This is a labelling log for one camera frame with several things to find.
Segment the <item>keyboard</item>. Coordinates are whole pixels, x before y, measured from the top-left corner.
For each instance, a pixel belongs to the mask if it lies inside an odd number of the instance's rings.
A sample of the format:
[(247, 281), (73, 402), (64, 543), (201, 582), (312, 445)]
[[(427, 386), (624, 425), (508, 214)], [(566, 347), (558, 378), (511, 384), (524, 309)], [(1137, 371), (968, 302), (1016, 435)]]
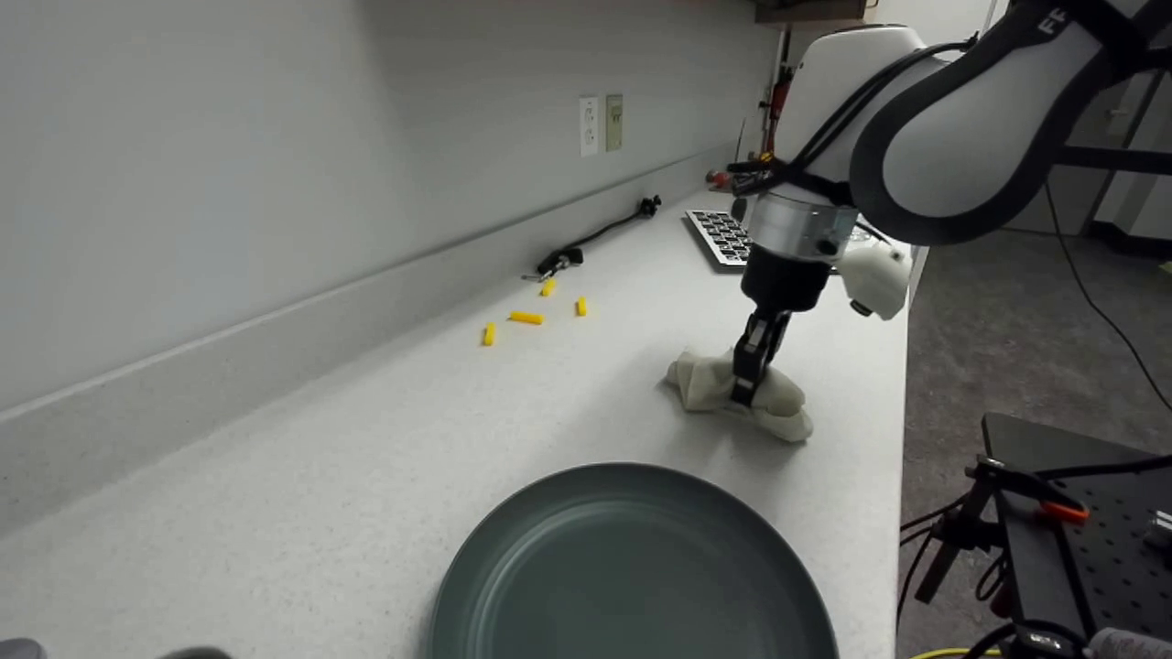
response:
[(749, 220), (728, 211), (684, 212), (684, 225), (718, 267), (744, 269), (752, 249), (788, 260), (837, 265), (850, 251), (887, 239), (859, 216), (833, 208), (759, 209)]

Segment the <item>grey-green plate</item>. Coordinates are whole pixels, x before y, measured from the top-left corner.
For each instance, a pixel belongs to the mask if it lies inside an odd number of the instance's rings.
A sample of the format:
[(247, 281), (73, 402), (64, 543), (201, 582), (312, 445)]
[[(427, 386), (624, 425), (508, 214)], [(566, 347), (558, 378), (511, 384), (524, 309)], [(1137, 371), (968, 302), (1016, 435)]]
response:
[(839, 659), (786, 539), (724, 489), (598, 463), (481, 521), (435, 599), (425, 659)]

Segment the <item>beige cloth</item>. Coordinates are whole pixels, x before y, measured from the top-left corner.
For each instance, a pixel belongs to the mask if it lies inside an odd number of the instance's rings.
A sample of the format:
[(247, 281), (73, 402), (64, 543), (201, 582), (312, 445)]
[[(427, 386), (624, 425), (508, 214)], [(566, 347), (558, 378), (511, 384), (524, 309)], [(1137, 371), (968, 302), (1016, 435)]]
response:
[(683, 351), (663, 379), (675, 390), (688, 413), (724, 414), (757, 426), (775, 439), (800, 443), (811, 439), (813, 421), (808, 415), (808, 398), (798, 383), (774, 366), (766, 366), (751, 405), (732, 401), (732, 349), (704, 355)]

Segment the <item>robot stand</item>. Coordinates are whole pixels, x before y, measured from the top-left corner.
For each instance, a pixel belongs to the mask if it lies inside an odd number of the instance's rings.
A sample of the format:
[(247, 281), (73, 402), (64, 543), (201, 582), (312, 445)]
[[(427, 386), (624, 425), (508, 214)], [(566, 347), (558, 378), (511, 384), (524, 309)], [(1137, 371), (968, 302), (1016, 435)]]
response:
[(1172, 469), (1058, 481), (1089, 508), (1081, 526), (1041, 518), (1040, 505), (995, 497), (1010, 575), (1002, 597), (1015, 619), (1054, 621), (1084, 637), (1116, 627), (1172, 643), (1172, 549), (1147, 543), (1159, 512), (1172, 514)]

